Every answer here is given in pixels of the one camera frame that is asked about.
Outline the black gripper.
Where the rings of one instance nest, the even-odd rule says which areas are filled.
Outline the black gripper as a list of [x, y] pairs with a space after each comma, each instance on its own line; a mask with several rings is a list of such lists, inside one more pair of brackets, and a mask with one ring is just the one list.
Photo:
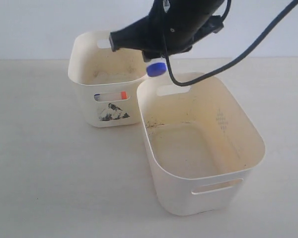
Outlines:
[[184, 53], [214, 30], [212, 9], [151, 10], [127, 27], [110, 32], [113, 52], [119, 49], [141, 50], [144, 62]]

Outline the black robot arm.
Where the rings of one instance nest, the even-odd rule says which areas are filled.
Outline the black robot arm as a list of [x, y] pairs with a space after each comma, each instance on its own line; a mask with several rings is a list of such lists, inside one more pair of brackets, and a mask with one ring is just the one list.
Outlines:
[[111, 50], [139, 50], [145, 62], [186, 53], [223, 29], [224, 18], [215, 14], [222, 4], [222, 0], [155, 0], [145, 17], [110, 32]]

